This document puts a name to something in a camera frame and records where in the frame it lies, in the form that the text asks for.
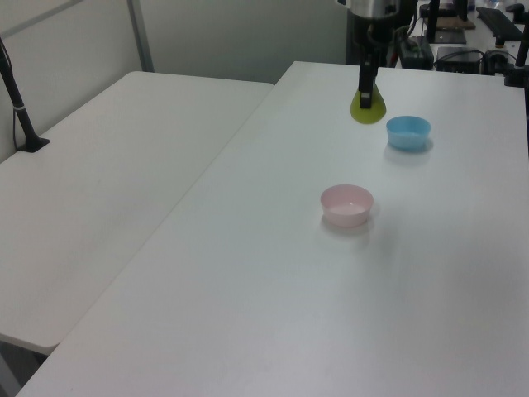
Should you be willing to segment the silver grey gripper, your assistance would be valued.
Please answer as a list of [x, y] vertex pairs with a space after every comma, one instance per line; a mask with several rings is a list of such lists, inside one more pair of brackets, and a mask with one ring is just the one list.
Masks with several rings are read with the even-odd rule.
[[378, 50], [378, 70], [388, 66], [388, 53], [392, 48], [395, 20], [401, 7], [399, 0], [338, 0], [352, 20], [352, 41], [367, 54], [360, 64], [360, 108], [369, 109], [374, 96], [377, 61], [373, 54]]

